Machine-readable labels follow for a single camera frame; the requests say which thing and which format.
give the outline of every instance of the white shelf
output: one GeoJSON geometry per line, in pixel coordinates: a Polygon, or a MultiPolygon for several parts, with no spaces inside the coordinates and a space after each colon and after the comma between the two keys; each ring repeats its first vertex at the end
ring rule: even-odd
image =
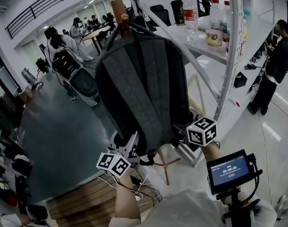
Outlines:
{"type": "MultiPolygon", "coordinates": [[[[204,29],[204,24],[208,22],[208,17],[199,18],[198,27],[204,29]]],[[[242,70],[242,68],[247,64],[251,57],[256,53],[259,47],[263,44],[269,33],[273,28],[273,24],[264,19],[260,19],[257,16],[252,16],[251,20],[247,21],[247,39],[245,43],[245,52],[240,56],[240,60],[237,65],[237,73],[242,70]]],[[[187,30],[186,26],[169,26],[169,29],[176,34],[176,36],[184,42],[188,49],[195,51],[202,55],[208,56],[215,61],[227,64],[227,59],[225,56],[225,47],[212,47],[208,46],[206,43],[206,33],[203,30],[198,31],[198,40],[195,42],[186,41],[187,30]]],[[[155,31],[157,35],[169,38],[165,32],[161,29],[155,31]]]]}
{"type": "MultiPolygon", "coordinates": [[[[267,58],[266,54],[263,53],[261,59],[257,63],[252,63],[249,61],[248,63],[254,64],[257,67],[262,67],[264,62],[266,61],[266,58],[267,58]]],[[[208,76],[210,76],[217,90],[220,91],[224,81],[226,66],[204,55],[199,56],[197,58],[197,61],[204,68],[208,76]]],[[[244,76],[247,77],[246,85],[239,88],[232,87],[232,92],[230,94],[230,98],[238,102],[240,107],[237,107],[236,105],[227,102],[224,114],[219,123],[217,140],[221,140],[228,133],[228,131],[234,126],[234,124],[240,118],[241,114],[246,109],[249,102],[254,97],[255,90],[253,90],[249,94],[247,94],[247,91],[252,86],[256,77],[259,75],[260,70],[261,70],[260,68],[257,68],[255,70],[245,70],[245,68],[242,68],[241,72],[244,74],[244,76]]],[[[190,63],[185,65],[185,71],[187,82],[189,83],[192,75],[197,74],[197,72],[190,63]]],[[[199,75],[198,78],[203,94],[206,115],[208,117],[213,117],[216,111],[217,102],[215,101],[212,94],[210,93],[207,86],[205,85],[205,83],[203,82],[202,78],[199,75]]],[[[189,88],[188,93],[189,96],[199,106],[201,106],[198,89],[196,87],[189,88]]]]}

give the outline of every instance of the desk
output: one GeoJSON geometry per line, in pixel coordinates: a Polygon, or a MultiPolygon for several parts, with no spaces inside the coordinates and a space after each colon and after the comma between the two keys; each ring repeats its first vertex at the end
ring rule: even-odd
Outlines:
{"type": "MultiPolygon", "coordinates": [[[[96,30],[96,31],[93,31],[93,32],[91,32],[89,35],[86,35],[86,36],[83,38],[83,41],[92,39],[92,42],[93,42],[93,44],[95,45],[98,54],[100,55],[100,50],[99,50],[99,48],[98,48],[98,46],[97,46],[97,43],[96,43],[96,41],[95,41],[95,37],[98,36],[100,32],[102,32],[102,31],[108,31],[109,29],[110,29],[110,26],[106,26],[106,27],[104,27],[104,28],[100,28],[100,29],[98,29],[98,30],[96,30]]],[[[101,41],[100,41],[99,39],[97,39],[97,41],[98,41],[99,46],[101,47],[101,50],[102,50],[102,49],[103,49],[103,46],[102,46],[102,44],[101,44],[101,41]]]]}

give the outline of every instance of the small display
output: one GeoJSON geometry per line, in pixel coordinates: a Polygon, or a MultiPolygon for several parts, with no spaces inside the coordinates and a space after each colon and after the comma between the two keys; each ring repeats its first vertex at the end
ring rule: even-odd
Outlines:
{"type": "Polygon", "coordinates": [[[210,168],[214,186],[218,186],[249,174],[244,156],[239,156],[210,168]]]}

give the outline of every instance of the plastic bottle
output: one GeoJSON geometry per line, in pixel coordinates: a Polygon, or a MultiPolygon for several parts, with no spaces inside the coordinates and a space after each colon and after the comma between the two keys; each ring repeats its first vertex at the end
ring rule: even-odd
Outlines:
{"type": "Polygon", "coordinates": [[[244,54],[245,52],[245,42],[247,37],[247,19],[250,16],[250,12],[247,10],[244,10],[244,16],[243,16],[243,37],[242,37],[242,43],[241,43],[241,49],[240,49],[240,55],[244,54]]]}
{"type": "Polygon", "coordinates": [[[231,19],[231,10],[229,6],[229,1],[224,1],[225,7],[223,9],[223,25],[222,25],[222,32],[223,32],[223,45],[226,45],[227,41],[227,21],[231,19]]]}
{"type": "Polygon", "coordinates": [[[226,58],[228,58],[228,52],[229,52],[229,41],[232,39],[230,37],[230,30],[231,30],[231,16],[227,17],[227,34],[226,34],[226,58]]]}
{"type": "Polygon", "coordinates": [[[192,0],[184,2],[184,17],[187,28],[187,41],[198,39],[198,12],[192,0]]]}
{"type": "Polygon", "coordinates": [[[219,6],[219,0],[212,0],[210,8],[209,26],[206,29],[206,40],[210,46],[222,45],[222,29],[220,21],[222,21],[222,10],[219,6]]]}

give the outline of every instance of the label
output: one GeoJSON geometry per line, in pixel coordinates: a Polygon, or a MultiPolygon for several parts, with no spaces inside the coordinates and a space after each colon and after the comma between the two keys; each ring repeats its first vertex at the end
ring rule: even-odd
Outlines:
{"type": "Polygon", "coordinates": [[[227,41],[227,23],[223,23],[222,31],[223,31],[223,42],[226,42],[227,41]]]}
{"type": "Polygon", "coordinates": [[[184,10],[184,17],[186,21],[197,21],[197,10],[195,9],[185,9],[184,10]]]}
{"type": "Polygon", "coordinates": [[[226,36],[226,52],[228,53],[229,50],[229,39],[230,39],[230,31],[227,30],[227,36],[226,36]]]}
{"type": "Polygon", "coordinates": [[[208,31],[206,33],[207,44],[211,46],[222,46],[222,33],[213,33],[208,31]]]}
{"type": "Polygon", "coordinates": [[[215,30],[220,30],[220,22],[217,22],[217,23],[210,22],[210,28],[215,29],[215,30]]]}
{"type": "Polygon", "coordinates": [[[245,51],[246,37],[247,37],[247,28],[244,28],[244,30],[243,30],[243,38],[242,38],[242,43],[241,43],[241,49],[240,49],[240,55],[242,55],[244,53],[244,51],[245,51]]]}

